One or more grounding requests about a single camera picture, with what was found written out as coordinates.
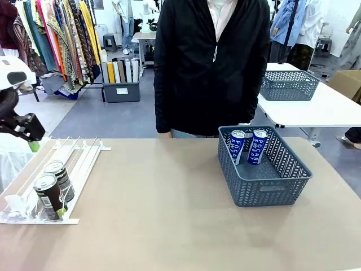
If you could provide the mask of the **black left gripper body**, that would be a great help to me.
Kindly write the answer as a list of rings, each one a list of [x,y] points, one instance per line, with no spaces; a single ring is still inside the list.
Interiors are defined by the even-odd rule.
[[[45,129],[33,113],[1,117],[1,133],[8,133],[25,141],[40,141]]]

